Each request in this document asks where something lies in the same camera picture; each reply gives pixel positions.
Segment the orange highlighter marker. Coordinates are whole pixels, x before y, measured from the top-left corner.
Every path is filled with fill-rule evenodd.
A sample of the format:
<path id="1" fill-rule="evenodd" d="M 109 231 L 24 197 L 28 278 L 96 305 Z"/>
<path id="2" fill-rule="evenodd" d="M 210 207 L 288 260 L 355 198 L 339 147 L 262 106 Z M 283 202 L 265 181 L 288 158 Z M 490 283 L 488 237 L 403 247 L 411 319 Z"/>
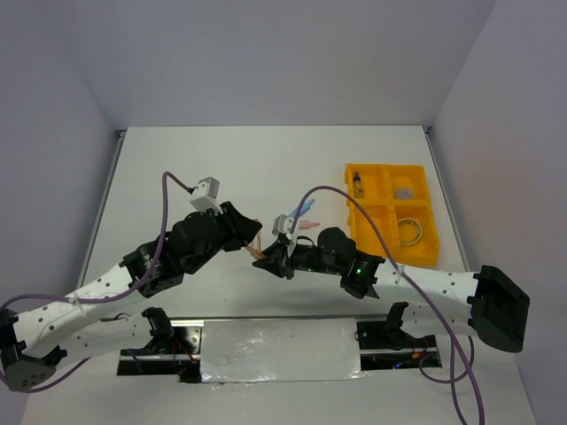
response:
<path id="1" fill-rule="evenodd" d="M 254 239 L 245 247 L 255 260 L 264 259 L 266 256 L 262 251 L 261 234 L 258 233 Z"/>

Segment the pink highlighter marker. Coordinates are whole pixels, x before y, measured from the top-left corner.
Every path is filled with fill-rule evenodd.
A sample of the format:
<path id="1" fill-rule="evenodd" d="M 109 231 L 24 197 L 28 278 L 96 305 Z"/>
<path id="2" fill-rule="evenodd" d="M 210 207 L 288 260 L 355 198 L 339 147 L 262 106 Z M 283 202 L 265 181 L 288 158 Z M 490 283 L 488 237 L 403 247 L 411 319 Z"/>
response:
<path id="1" fill-rule="evenodd" d="M 319 222 L 311 221 L 311 220 L 299 220 L 296 223 L 296 229 L 298 230 L 309 230 L 310 228 L 315 228 L 320 225 Z"/>

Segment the small blue-capped glue bottle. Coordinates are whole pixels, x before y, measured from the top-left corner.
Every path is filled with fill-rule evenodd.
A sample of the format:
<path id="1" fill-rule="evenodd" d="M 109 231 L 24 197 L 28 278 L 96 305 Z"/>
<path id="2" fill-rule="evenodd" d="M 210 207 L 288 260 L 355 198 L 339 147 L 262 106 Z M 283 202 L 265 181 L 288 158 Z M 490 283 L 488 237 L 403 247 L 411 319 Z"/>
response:
<path id="1" fill-rule="evenodd" d="M 365 192 L 361 181 L 361 175 L 356 171 L 353 175 L 353 195 L 355 198 L 364 198 Z"/>

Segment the beige tape roll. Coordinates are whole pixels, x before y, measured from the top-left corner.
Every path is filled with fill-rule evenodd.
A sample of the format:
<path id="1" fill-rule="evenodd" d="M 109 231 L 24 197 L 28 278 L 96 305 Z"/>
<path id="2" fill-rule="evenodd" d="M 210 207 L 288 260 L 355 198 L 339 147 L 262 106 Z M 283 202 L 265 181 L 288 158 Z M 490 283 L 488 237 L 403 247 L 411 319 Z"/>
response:
<path id="1" fill-rule="evenodd" d="M 398 220 L 397 225 L 400 243 L 402 245 L 414 245 L 422 239 L 423 229 L 417 220 L 403 218 Z"/>

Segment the clear round pin container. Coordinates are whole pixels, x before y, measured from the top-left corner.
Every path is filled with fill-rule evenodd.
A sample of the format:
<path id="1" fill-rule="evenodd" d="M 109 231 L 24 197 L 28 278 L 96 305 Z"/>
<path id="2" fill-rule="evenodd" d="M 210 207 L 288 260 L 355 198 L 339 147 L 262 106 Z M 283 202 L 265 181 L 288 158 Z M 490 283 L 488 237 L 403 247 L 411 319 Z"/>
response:
<path id="1" fill-rule="evenodd" d="M 410 187 L 398 187 L 394 191 L 394 198 L 395 199 L 414 199 L 415 194 L 414 191 Z"/>

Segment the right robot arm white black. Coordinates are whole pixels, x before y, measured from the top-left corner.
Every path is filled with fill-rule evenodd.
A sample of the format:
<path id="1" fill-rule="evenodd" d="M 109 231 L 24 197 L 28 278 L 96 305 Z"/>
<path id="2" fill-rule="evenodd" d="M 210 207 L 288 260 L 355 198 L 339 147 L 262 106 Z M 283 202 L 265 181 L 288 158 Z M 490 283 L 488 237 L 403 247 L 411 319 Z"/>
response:
<path id="1" fill-rule="evenodd" d="M 354 298 L 391 303 L 384 328 L 395 346 L 454 332 L 502 352 L 524 348 L 531 300 L 497 267 L 456 273 L 394 265 L 358 250 L 339 228 L 326 228 L 316 242 L 298 243 L 293 250 L 287 243 L 278 238 L 253 266 L 288 280 L 297 272 L 336 275 Z"/>

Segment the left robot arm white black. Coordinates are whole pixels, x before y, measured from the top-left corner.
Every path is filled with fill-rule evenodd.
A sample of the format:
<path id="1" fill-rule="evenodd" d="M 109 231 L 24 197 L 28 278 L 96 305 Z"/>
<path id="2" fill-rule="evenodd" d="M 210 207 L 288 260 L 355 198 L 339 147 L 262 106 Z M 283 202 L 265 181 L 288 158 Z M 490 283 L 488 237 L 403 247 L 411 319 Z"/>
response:
<path id="1" fill-rule="evenodd" d="M 133 305 L 174 288 L 219 251 L 238 251 L 260 232 L 261 224 L 230 202 L 219 211 L 192 212 L 160 230 L 107 273 L 63 297 L 16 313 L 1 309 L 1 381 L 9 390 L 33 393 L 51 387 L 59 367 L 79 367 L 87 359 L 121 349 L 167 351 L 175 331 L 165 311 Z"/>

